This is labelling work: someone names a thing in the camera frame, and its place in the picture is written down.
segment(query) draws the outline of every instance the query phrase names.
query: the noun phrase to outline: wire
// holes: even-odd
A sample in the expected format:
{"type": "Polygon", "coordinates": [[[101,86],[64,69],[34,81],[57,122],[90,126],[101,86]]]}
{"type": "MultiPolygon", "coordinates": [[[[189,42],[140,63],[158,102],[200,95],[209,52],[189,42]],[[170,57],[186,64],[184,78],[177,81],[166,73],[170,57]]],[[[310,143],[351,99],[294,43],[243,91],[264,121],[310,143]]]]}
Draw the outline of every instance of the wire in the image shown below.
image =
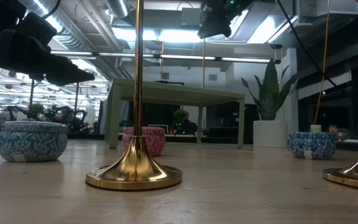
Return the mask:
{"type": "Polygon", "coordinates": [[[291,30],[293,31],[293,34],[296,38],[296,40],[298,41],[299,45],[301,46],[301,48],[303,49],[303,51],[305,52],[305,54],[308,56],[309,60],[311,61],[311,63],[316,67],[316,69],[318,70],[318,72],[323,74],[323,77],[329,81],[334,87],[338,87],[337,84],[335,84],[330,78],[328,78],[325,73],[322,71],[322,69],[320,67],[318,67],[317,63],[315,62],[315,60],[313,60],[313,58],[311,57],[311,55],[309,54],[308,50],[306,49],[306,47],[303,45],[301,39],[299,38],[298,33],[295,30],[295,27],[293,26],[290,17],[288,16],[286,10],[284,9],[283,5],[281,4],[280,0],[277,0],[278,5],[280,6],[281,10],[284,13],[285,18],[287,19],[287,22],[289,23],[291,30]]]}
{"type": "Polygon", "coordinates": [[[59,6],[60,6],[60,1],[61,1],[61,0],[57,0],[55,7],[53,7],[53,9],[52,9],[50,12],[48,12],[48,14],[42,16],[42,18],[43,18],[43,19],[46,19],[46,18],[50,17],[53,13],[55,13],[56,10],[57,10],[57,9],[59,8],[59,6]]]}
{"type": "Polygon", "coordinates": [[[328,0],[328,13],[326,22],[326,41],[324,45],[324,60],[323,60],[323,75],[321,76],[320,94],[318,96],[316,116],[314,117],[314,124],[317,123],[318,110],[320,109],[321,95],[323,93],[324,75],[326,73],[326,61],[327,61],[327,46],[328,46],[328,27],[329,27],[329,11],[331,10],[331,0],[328,0]]]}
{"type": "Polygon", "coordinates": [[[183,2],[189,4],[189,5],[191,6],[191,8],[194,9],[193,5],[190,4],[190,2],[188,2],[188,1],[180,1],[180,2],[179,2],[179,5],[178,5],[178,7],[177,7],[177,10],[179,10],[179,6],[180,6],[183,2]]]}

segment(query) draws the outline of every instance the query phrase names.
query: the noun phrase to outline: potted plant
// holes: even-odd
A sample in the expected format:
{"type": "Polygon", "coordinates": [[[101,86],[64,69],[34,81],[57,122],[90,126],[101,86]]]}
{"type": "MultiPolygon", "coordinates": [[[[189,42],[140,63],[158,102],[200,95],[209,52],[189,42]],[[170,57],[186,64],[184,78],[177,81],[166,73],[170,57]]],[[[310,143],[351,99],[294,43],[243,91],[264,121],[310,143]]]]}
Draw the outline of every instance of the potted plant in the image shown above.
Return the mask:
{"type": "Polygon", "coordinates": [[[29,110],[27,111],[27,117],[29,119],[34,119],[36,121],[40,121],[40,115],[44,113],[44,106],[36,103],[29,106],[29,110]]]}
{"type": "Polygon", "coordinates": [[[189,112],[179,109],[176,110],[173,113],[173,117],[175,117],[175,121],[173,122],[173,129],[175,130],[175,133],[183,133],[183,124],[185,123],[185,120],[189,117],[189,112]]]}
{"type": "MultiPolygon", "coordinates": [[[[259,99],[249,91],[258,107],[260,121],[254,121],[254,146],[260,147],[287,147],[288,126],[284,121],[275,121],[277,111],[284,104],[285,98],[295,89],[298,80],[292,85],[291,79],[283,85],[281,91],[278,87],[277,71],[274,60],[267,64],[265,78],[262,82],[255,76],[259,86],[259,99]]],[[[241,78],[242,84],[248,88],[247,81],[241,78]]]]}

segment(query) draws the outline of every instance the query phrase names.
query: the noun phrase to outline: white planter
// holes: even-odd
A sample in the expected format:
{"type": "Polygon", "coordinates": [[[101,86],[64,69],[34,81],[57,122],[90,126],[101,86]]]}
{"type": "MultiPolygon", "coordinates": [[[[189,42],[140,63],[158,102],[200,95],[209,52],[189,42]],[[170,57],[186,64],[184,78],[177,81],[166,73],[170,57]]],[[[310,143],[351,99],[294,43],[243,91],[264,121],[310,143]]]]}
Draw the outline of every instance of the white planter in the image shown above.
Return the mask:
{"type": "Polygon", "coordinates": [[[288,147],[288,126],[283,121],[254,121],[254,146],[288,147]]]}

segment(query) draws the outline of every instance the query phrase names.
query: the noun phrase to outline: light green table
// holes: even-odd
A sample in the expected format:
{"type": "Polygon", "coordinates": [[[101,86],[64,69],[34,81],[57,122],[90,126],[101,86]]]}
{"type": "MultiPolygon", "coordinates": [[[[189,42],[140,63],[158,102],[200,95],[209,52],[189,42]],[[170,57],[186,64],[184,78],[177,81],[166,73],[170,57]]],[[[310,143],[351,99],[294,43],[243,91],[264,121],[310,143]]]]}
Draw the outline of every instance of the light green table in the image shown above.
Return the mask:
{"type": "MultiPolygon", "coordinates": [[[[201,142],[203,108],[205,106],[215,106],[238,101],[240,103],[238,148],[241,148],[244,142],[244,100],[245,95],[239,93],[228,93],[225,91],[207,90],[156,82],[143,82],[144,103],[198,107],[198,143],[201,142]]],[[[122,101],[134,101],[134,81],[115,78],[113,80],[112,90],[110,90],[108,96],[106,134],[104,137],[106,144],[111,149],[115,149],[118,146],[122,101]]]]}

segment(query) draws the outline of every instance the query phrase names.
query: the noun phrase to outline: wooden floor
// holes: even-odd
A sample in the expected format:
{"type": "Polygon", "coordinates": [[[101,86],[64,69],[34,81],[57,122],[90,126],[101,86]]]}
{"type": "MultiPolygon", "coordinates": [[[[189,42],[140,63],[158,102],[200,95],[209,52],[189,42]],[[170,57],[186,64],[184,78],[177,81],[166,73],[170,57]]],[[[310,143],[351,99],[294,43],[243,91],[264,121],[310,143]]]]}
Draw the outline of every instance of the wooden floor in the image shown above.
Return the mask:
{"type": "Polygon", "coordinates": [[[0,223],[358,223],[358,189],[321,178],[358,152],[332,161],[295,159],[286,149],[238,150],[168,143],[161,164],[183,182],[148,192],[112,192],[85,184],[85,172],[112,164],[120,150],[102,141],[70,141],[55,162],[0,157],[0,223]]]}

